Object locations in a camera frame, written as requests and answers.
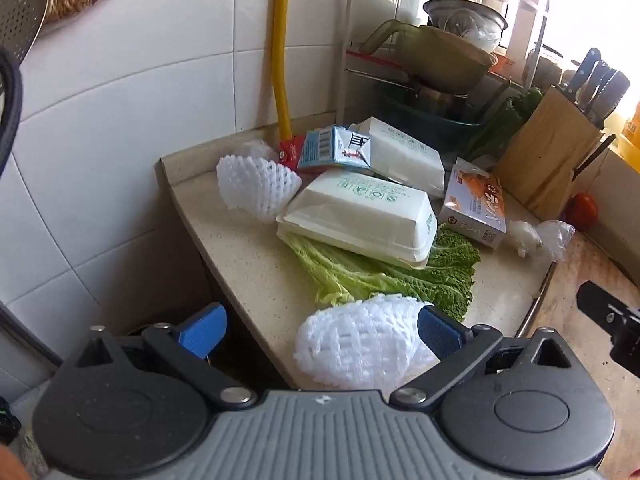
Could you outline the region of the green pepper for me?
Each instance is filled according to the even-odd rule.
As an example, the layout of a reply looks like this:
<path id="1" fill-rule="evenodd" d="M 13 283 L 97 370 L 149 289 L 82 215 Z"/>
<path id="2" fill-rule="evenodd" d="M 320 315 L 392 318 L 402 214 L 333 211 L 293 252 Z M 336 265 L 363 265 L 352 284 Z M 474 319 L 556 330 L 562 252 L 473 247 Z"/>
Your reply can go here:
<path id="1" fill-rule="evenodd" d="M 510 96 L 472 136 L 463 158 L 468 162 L 485 155 L 495 155 L 518 133 L 540 104 L 544 94 L 536 87 Z"/>

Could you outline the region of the wooden knife block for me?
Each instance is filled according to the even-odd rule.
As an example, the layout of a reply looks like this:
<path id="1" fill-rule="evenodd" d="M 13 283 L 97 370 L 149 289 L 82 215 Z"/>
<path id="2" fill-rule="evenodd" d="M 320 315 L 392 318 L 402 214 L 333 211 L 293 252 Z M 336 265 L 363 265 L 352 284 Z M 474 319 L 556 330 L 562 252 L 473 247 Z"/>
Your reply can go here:
<path id="1" fill-rule="evenodd" d="M 574 173 L 602 132 L 558 89 L 544 95 L 492 173 L 539 220 L 554 220 L 570 198 Z"/>

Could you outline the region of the white foam takeout box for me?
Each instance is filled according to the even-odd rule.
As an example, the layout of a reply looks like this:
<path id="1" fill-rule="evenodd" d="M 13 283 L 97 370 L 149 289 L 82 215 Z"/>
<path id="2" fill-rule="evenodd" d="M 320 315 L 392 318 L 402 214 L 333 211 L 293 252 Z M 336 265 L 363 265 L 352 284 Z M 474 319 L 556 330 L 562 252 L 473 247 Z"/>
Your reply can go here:
<path id="1" fill-rule="evenodd" d="M 375 117 L 349 129 L 369 137 L 369 165 L 375 174 L 435 198 L 444 196 L 445 169 L 434 148 Z"/>
<path id="2" fill-rule="evenodd" d="M 410 269 L 426 266 L 437 232 L 425 192 L 339 169 L 309 183 L 277 224 L 282 233 Z"/>

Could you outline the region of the grey perforated ladle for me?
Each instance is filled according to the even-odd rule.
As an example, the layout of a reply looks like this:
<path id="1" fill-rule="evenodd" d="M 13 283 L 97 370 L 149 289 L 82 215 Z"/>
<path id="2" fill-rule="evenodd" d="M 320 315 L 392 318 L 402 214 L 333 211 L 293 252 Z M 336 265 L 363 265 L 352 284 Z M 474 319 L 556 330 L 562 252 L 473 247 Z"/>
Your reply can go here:
<path id="1" fill-rule="evenodd" d="M 29 54 L 46 16 L 48 0 L 0 0 L 1 45 L 21 63 Z"/>

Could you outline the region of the white foam fruit net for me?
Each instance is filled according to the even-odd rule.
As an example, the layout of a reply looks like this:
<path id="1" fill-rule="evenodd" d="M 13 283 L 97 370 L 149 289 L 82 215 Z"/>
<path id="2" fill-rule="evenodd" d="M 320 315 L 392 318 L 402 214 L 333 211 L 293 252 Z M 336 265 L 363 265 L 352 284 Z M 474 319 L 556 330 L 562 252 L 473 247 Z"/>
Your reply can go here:
<path id="1" fill-rule="evenodd" d="M 322 385 L 389 396 L 439 363 L 419 336 L 422 308 L 397 294 L 319 310 L 297 332 L 297 367 Z"/>
<path id="2" fill-rule="evenodd" d="M 219 194 L 228 209 L 245 211 L 270 223 L 285 210 L 302 179 L 278 162 L 260 157 L 227 155 L 216 166 Z"/>

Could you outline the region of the red tomato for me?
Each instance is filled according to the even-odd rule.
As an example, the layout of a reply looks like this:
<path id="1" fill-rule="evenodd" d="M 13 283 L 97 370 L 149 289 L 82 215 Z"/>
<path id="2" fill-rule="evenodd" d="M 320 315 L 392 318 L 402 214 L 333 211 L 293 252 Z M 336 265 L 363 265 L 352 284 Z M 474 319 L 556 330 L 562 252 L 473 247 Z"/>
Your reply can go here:
<path id="1" fill-rule="evenodd" d="M 568 201 L 564 217 L 577 231 L 587 231 L 599 219 L 598 205 L 591 195 L 577 193 Z"/>

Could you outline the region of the teal plastic basin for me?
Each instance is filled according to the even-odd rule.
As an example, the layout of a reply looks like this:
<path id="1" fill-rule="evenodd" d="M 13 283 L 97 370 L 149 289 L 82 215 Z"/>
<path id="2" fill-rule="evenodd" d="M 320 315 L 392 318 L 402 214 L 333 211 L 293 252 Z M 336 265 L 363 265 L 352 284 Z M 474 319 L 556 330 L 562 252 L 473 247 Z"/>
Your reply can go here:
<path id="1" fill-rule="evenodd" d="M 378 97 L 375 116 L 442 154 L 464 151 L 484 127 L 424 112 L 398 100 L 390 92 Z"/>

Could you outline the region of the white foam takeout box front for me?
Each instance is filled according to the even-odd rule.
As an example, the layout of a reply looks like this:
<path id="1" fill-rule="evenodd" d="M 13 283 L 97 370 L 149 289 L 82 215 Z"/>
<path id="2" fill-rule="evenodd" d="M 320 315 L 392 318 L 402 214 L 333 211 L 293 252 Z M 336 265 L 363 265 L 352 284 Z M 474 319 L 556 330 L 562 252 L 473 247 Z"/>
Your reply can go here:
<path id="1" fill-rule="evenodd" d="M 425 192 L 339 169 L 309 183 L 277 224 L 282 233 L 410 269 L 426 266 L 437 232 Z"/>

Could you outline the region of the white foam takeout box back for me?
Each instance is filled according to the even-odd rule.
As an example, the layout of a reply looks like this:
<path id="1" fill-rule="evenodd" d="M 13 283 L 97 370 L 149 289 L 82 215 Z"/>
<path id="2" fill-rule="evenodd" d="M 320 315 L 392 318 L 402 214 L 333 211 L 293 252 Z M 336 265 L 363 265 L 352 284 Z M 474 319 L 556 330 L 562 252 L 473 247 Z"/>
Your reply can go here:
<path id="1" fill-rule="evenodd" d="M 434 148 L 375 117 L 349 129 L 369 137 L 369 165 L 375 174 L 435 198 L 444 196 L 445 169 Z"/>

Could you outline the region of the clear plastic bag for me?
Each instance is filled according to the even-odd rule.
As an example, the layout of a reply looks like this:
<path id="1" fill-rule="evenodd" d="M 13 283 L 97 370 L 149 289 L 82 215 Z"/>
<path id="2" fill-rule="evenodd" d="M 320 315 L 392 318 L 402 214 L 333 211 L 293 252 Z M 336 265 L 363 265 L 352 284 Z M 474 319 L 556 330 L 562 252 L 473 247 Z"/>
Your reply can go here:
<path id="1" fill-rule="evenodd" d="M 549 220 L 533 226 L 522 220 L 509 220 L 506 225 L 506 240 L 521 258 L 545 258 L 562 261 L 575 228 L 561 220 Z"/>

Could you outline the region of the red blue milk carton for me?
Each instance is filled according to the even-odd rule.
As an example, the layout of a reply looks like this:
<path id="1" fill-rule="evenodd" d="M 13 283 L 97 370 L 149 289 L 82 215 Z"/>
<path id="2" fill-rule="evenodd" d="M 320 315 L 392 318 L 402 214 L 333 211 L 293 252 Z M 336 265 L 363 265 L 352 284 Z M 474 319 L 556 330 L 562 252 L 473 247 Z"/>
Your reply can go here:
<path id="1" fill-rule="evenodd" d="M 372 172 L 370 136 L 342 126 L 281 141 L 278 156 L 280 164 L 299 174 L 318 174 L 329 169 Z"/>

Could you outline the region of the orange white cardboard box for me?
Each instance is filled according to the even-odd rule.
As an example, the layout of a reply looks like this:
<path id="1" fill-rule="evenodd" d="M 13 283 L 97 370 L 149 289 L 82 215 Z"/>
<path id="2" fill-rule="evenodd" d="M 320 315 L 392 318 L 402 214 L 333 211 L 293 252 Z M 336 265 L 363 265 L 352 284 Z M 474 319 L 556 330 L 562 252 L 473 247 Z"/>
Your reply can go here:
<path id="1" fill-rule="evenodd" d="M 506 236 L 505 209 L 499 180 L 458 157 L 450 172 L 439 223 L 495 249 Z"/>

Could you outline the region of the steel bowl on top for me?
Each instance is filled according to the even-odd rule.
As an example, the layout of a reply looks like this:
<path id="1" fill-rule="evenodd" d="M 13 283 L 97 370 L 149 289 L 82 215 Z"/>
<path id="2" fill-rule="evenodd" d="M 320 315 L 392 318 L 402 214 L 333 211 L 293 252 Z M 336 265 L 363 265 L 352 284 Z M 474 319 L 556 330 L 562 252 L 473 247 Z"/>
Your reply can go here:
<path id="1" fill-rule="evenodd" d="M 508 28 L 506 19 L 499 12 L 473 1 L 428 0 L 423 10 L 432 26 L 486 52 L 498 47 Z"/>

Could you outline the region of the dark green cabbage leaf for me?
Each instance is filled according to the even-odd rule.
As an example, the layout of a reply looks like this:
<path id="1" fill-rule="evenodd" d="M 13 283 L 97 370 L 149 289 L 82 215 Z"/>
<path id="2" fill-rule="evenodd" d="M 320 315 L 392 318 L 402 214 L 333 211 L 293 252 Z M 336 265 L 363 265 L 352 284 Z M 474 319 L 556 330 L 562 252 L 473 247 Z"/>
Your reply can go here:
<path id="1" fill-rule="evenodd" d="M 335 307 L 379 294 L 399 294 L 434 304 L 459 322 L 468 313 L 480 251 L 444 226 L 437 230 L 423 269 L 395 266 L 290 232 L 282 231 L 278 237 L 316 283 L 317 304 Z"/>

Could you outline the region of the wooden cutting board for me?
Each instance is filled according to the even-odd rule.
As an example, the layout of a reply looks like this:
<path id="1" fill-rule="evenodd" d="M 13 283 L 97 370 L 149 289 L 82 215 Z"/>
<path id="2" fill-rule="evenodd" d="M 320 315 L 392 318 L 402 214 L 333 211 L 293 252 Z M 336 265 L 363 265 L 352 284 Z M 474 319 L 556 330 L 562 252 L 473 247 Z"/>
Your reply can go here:
<path id="1" fill-rule="evenodd" d="M 639 291 L 582 233 L 574 235 L 565 259 L 544 282 L 544 293 L 518 331 L 533 335 L 536 328 L 557 330 L 603 391 L 614 412 L 615 436 L 600 466 L 608 479 L 639 477 L 639 379 L 610 359 L 611 339 L 577 307 L 576 294 L 586 281 L 596 283 L 628 306 L 637 307 Z"/>

